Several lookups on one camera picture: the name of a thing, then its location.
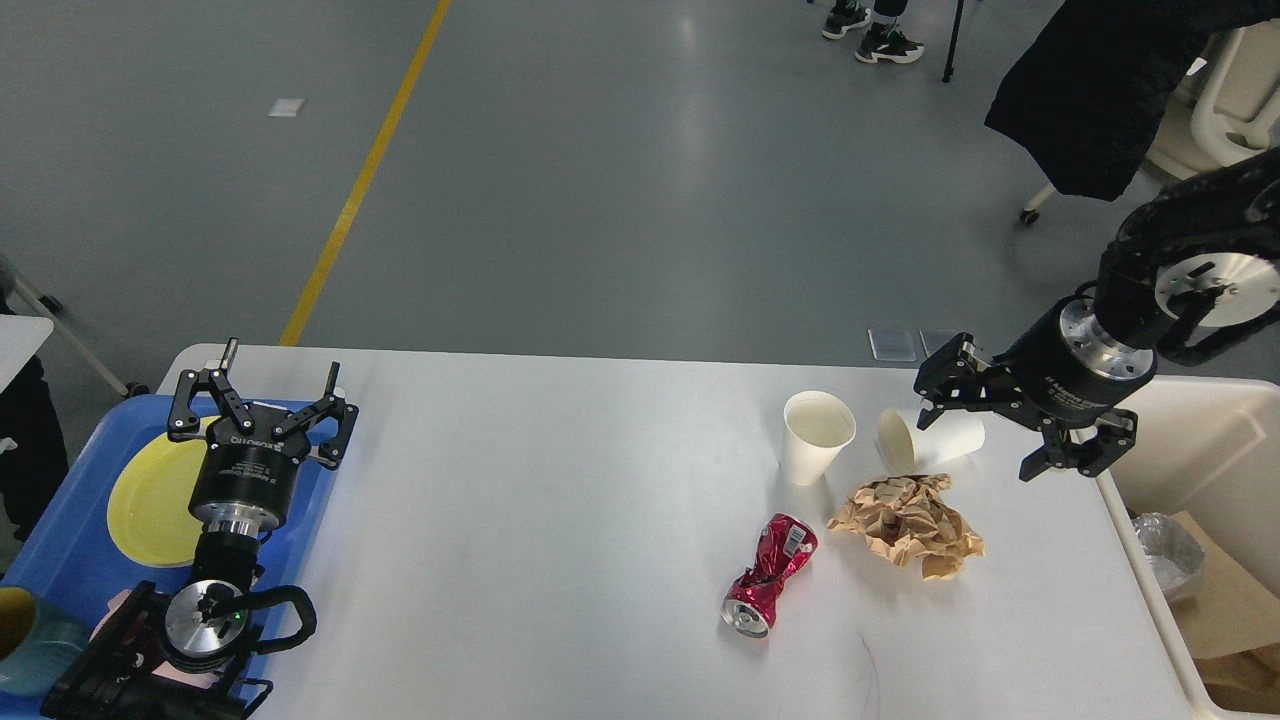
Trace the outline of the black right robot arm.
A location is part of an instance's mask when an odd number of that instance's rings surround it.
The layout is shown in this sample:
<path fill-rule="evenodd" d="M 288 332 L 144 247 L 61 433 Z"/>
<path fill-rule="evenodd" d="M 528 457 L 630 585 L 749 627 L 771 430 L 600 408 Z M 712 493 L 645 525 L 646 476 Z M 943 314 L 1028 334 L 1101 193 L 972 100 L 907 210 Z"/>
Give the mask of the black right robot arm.
<path fill-rule="evenodd" d="M 1100 259 L 1096 279 L 1059 300 L 1005 352 L 979 356 L 954 336 L 916 373 L 916 419 L 995 413 L 1041 434 L 1021 461 L 1094 477 L 1135 446 L 1125 398 L 1160 359 L 1198 366 L 1277 320 L 1279 151 L 1165 188 L 1138 208 Z"/>

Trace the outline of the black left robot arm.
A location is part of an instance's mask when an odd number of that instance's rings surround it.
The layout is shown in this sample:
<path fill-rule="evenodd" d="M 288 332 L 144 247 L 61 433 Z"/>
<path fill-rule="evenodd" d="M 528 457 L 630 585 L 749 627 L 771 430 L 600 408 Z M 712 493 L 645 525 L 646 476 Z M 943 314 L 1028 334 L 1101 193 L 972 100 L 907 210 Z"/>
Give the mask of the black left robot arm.
<path fill-rule="evenodd" d="M 334 470 L 358 419 L 333 363 L 319 398 L 297 410 L 247 402 L 230 383 L 237 338 L 212 365 L 178 380 L 166 419 L 173 443 L 204 456 L 188 514 L 200 524 L 189 575 L 165 593 L 141 582 L 56 679 L 51 719 L 247 719 L 273 692 L 251 660 L 293 650 L 317 628 L 297 585 L 261 587 L 259 555 L 287 523 L 301 468 Z"/>

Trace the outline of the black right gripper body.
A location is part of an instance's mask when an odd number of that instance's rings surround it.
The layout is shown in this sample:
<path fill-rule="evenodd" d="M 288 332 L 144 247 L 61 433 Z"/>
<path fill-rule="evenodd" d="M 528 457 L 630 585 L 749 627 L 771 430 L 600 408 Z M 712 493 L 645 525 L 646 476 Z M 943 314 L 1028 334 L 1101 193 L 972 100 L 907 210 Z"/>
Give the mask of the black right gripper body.
<path fill-rule="evenodd" d="M 1152 348 L 1114 338 L 1093 305 L 1091 297 L 1062 299 L 1000 355 L 1029 401 L 1071 428 L 1088 427 L 1117 406 L 1157 368 Z"/>

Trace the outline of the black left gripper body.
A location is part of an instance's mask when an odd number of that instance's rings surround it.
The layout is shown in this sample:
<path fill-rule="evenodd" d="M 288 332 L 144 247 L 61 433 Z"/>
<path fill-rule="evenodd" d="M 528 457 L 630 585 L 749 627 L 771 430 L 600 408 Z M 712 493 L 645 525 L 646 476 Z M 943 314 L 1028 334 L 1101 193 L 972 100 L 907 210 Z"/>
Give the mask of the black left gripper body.
<path fill-rule="evenodd" d="M 275 421 L 261 421 L 248 436 L 230 418 L 205 433 L 207 451 L 188 505 L 189 514 L 210 527 L 237 511 L 260 530 L 284 527 L 300 464 L 311 450 L 301 429 L 274 437 Z"/>

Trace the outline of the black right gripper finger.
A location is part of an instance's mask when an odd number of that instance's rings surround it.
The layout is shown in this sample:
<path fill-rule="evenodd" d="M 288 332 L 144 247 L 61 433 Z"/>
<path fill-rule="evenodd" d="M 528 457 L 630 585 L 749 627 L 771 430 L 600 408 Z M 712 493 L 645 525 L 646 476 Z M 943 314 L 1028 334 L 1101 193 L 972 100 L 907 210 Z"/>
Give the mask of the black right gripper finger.
<path fill-rule="evenodd" d="M 995 413 L 1029 430 L 1042 427 L 1042 413 L 1010 370 L 987 361 L 970 333 L 957 333 L 920 366 L 913 386 L 922 397 L 915 428 L 925 430 L 946 411 Z"/>
<path fill-rule="evenodd" d="M 1062 421 L 1043 416 L 1036 424 L 1043 445 L 1023 459 L 1019 479 L 1029 482 L 1051 468 L 1076 469 L 1084 477 L 1097 477 L 1135 446 L 1138 420 L 1133 411 L 1107 410 L 1094 423 L 1096 433 L 1078 443 Z"/>

